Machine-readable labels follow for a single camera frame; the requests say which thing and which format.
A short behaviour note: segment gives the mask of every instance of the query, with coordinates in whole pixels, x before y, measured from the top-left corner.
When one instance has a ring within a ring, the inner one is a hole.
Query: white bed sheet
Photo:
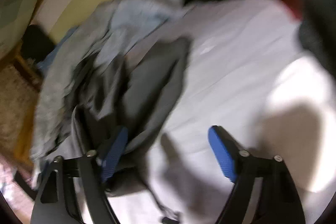
[[[194,39],[184,93],[146,156],[149,185],[164,205],[182,213],[182,223],[215,223],[233,186],[208,144],[209,127],[223,126],[247,149],[262,149],[260,122],[272,109],[269,95],[280,72],[305,55],[298,26],[278,0],[198,4],[132,50],[137,60],[159,38]],[[335,187],[329,181],[318,194],[300,189],[308,224],[331,199],[325,192],[333,194]],[[109,202],[122,224],[157,224],[162,217],[148,191]],[[85,206],[83,211],[90,223]]]

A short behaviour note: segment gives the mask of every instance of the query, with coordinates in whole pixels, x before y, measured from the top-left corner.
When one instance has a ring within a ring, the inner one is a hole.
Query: blue gripper pad
[[[235,161],[233,160],[224,143],[221,141],[221,138],[218,136],[214,127],[209,129],[208,139],[224,176],[227,177],[231,182],[235,183],[237,179]]]
[[[125,147],[128,140],[128,131],[126,128],[122,128],[115,139],[112,147],[108,151],[105,158],[102,160],[101,163],[101,181],[106,182],[110,177],[113,176],[117,164],[120,160],[120,157],[125,151]]]

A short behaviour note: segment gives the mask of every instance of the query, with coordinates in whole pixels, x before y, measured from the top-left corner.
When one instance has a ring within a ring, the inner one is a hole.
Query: blue cloth
[[[78,29],[78,26],[72,27],[70,30],[67,31],[65,36],[61,39],[61,41],[56,45],[55,49],[47,55],[47,57],[36,64],[37,69],[42,73],[43,77],[46,77],[49,67],[54,61],[57,52],[63,45],[63,43],[72,36],[72,34]]]

